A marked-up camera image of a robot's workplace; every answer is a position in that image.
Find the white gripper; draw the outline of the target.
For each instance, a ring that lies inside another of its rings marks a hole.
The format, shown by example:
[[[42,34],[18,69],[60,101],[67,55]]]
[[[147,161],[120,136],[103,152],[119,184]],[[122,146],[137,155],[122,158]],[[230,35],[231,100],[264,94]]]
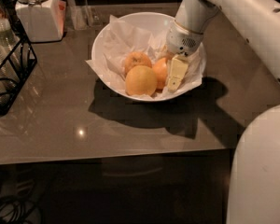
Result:
[[[203,35],[183,28],[176,21],[172,23],[166,35],[166,45],[161,49],[161,57],[171,60],[167,79],[167,89],[170,92],[179,88],[187,73],[189,64],[185,57],[193,54],[202,41]]]

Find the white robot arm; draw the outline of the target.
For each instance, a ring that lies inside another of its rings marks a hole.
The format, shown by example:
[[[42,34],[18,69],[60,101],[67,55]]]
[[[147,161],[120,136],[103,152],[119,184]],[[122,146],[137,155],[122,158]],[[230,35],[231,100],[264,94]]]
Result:
[[[182,0],[166,45],[178,67],[196,51],[217,12],[259,57],[242,70],[249,97],[280,94],[280,3],[275,0]],[[280,105],[259,114],[241,135],[231,165],[226,224],[280,224]]]

